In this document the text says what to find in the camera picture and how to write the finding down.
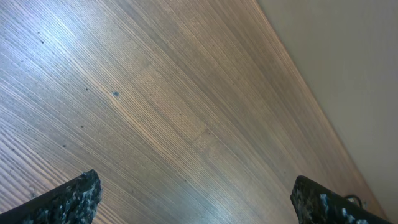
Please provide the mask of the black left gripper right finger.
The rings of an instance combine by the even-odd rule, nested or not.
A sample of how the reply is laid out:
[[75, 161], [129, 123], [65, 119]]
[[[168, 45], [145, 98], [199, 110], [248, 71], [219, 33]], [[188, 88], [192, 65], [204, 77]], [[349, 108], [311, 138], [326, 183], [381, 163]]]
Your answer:
[[303, 175], [296, 178], [290, 200], [300, 224], [391, 224], [366, 211], [358, 196], [342, 197]]

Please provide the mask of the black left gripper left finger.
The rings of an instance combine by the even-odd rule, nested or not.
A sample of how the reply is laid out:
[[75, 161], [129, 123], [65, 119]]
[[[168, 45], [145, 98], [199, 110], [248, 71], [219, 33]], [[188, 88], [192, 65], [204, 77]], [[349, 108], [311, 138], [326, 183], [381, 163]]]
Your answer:
[[1, 214], [1, 223], [91, 223], [101, 201], [101, 181], [95, 170]]

